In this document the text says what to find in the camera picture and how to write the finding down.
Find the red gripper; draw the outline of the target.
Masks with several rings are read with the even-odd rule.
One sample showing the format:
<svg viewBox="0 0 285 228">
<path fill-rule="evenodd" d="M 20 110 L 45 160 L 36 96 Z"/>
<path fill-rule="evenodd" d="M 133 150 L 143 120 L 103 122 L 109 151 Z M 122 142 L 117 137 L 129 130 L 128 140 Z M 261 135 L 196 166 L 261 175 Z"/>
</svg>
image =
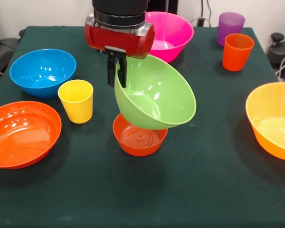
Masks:
<svg viewBox="0 0 285 228">
<path fill-rule="evenodd" d="M 85 38 L 88 45 L 103 52 L 121 52 L 129 57 L 145 58 L 153 45 L 155 37 L 155 26 L 145 22 L 139 28 L 114 29 L 97 23 L 91 13 L 85 21 Z M 120 58 L 117 63 L 117 75 L 123 88 L 127 81 L 127 60 Z M 115 78 L 115 56 L 108 55 L 107 60 L 107 82 L 114 85 Z"/>
</svg>

